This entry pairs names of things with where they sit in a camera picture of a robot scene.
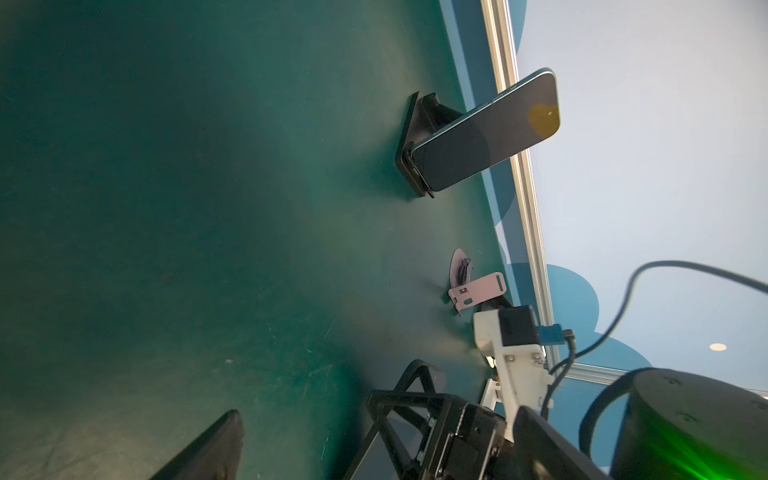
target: black cable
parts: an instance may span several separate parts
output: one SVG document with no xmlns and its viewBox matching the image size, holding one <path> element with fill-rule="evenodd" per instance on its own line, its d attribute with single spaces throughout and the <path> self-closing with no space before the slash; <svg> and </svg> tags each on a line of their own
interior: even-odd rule
<svg viewBox="0 0 768 480">
<path fill-rule="evenodd" d="M 634 288 L 635 282 L 637 281 L 637 278 L 645 270 L 650 270 L 652 268 L 656 268 L 659 266 L 675 266 L 678 268 L 687 268 L 690 270 L 709 273 L 710 275 L 731 280 L 733 282 L 740 283 L 741 285 L 748 286 L 750 288 L 754 288 L 755 290 L 768 294 L 768 285 L 766 285 L 765 283 L 749 278 L 748 276 L 739 275 L 738 273 L 733 273 L 733 272 L 729 272 L 728 270 L 717 268 L 715 266 L 704 265 L 703 263 L 687 262 L 685 260 L 658 260 L 656 262 L 649 262 L 640 266 L 640 268 L 638 268 L 637 270 L 634 271 L 634 273 L 632 273 L 632 276 L 629 278 L 629 283 L 627 283 L 627 291 L 624 292 L 624 301 L 621 302 L 621 307 L 619 307 L 619 311 L 618 313 L 616 313 L 616 317 L 614 318 L 614 321 L 611 322 L 611 325 L 608 327 L 607 330 L 605 330 L 605 333 L 603 333 L 603 335 L 595 343 L 593 343 L 592 345 L 588 346 L 587 348 L 577 353 L 576 358 L 587 355 L 588 353 L 592 352 L 594 349 L 602 345 L 605 342 L 605 340 L 608 339 L 608 337 L 616 328 L 616 325 L 618 325 L 619 320 L 621 320 L 621 317 L 624 316 L 624 312 L 627 309 L 627 305 L 629 305 L 629 300 L 632 297 L 632 290 Z M 557 372 L 560 367 L 569 363 L 570 361 L 571 361 L 570 359 L 565 359 L 562 362 L 558 363 L 557 365 L 552 367 L 552 369 L 549 370 L 550 374 Z"/>
<path fill-rule="evenodd" d="M 547 387 L 547 395 L 544 396 L 544 401 L 541 402 L 541 413 L 539 415 L 541 415 L 544 420 L 549 420 L 549 400 L 552 398 L 556 388 L 565 378 L 565 374 L 568 373 L 568 370 L 571 369 L 571 366 L 573 366 L 576 361 L 576 336 L 574 335 L 573 330 L 564 330 L 563 334 L 565 335 L 565 342 L 568 343 L 568 358 L 564 360 L 566 364 L 563 371 L 560 372 L 560 374 L 555 377 L 554 382 Z"/>
<path fill-rule="evenodd" d="M 578 428 L 578 448 L 589 458 L 592 458 L 592 435 L 594 434 L 594 427 L 598 424 L 600 415 L 603 414 L 606 408 L 625 393 L 629 393 L 632 388 L 632 382 L 634 377 L 640 372 L 646 370 L 653 370 L 652 368 L 637 369 L 627 372 L 619 377 L 615 382 L 600 392 L 600 395 L 589 406 L 589 410 L 584 414 L 584 418 L 581 420 L 581 424 Z"/>
</svg>

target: green light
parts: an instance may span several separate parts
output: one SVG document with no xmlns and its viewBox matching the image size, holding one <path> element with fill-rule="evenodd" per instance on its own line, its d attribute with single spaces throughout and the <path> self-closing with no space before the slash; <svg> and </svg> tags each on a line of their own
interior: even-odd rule
<svg viewBox="0 0 768 480">
<path fill-rule="evenodd" d="M 697 445 L 690 436 L 668 425 L 656 423 L 656 425 L 649 425 L 649 430 L 646 445 L 650 446 L 650 450 L 656 452 L 660 460 L 687 474 L 688 478 L 751 480 L 750 476 L 732 462 L 709 452 L 702 445 Z"/>
</svg>

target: smartphone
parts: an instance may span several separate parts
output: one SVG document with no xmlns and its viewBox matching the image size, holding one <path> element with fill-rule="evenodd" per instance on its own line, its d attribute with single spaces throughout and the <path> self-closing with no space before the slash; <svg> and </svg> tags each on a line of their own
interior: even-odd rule
<svg viewBox="0 0 768 480">
<path fill-rule="evenodd" d="M 551 137 L 560 127 L 554 72 L 542 68 L 411 149 L 432 191 L 471 177 Z"/>
</svg>

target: phone stand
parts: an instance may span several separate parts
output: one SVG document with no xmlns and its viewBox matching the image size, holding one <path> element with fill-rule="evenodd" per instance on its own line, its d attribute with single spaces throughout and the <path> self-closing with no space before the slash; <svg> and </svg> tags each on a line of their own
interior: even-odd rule
<svg viewBox="0 0 768 480">
<path fill-rule="evenodd" d="M 420 197 L 429 195 L 434 198 L 435 195 L 429 189 L 429 185 L 422 177 L 419 169 L 414 165 L 410 155 L 411 147 L 462 115 L 462 112 L 441 104 L 437 94 L 420 95 L 416 92 L 411 95 L 406 125 L 402 129 L 395 163 L 408 183 L 411 184 L 411 188 Z"/>
</svg>

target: green table surface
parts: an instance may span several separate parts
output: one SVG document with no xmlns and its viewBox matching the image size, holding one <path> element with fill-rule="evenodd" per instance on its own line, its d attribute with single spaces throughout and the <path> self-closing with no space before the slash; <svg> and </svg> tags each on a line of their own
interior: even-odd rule
<svg viewBox="0 0 768 480">
<path fill-rule="evenodd" d="M 414 91 L 462 105 L 437 1 L 0 4 L 0 478 L 148 478 L 227 409 L 240 478 L 335 478 L 415 358 L 478 399 L 457 247 L 415 198 Z"/>
</svg>

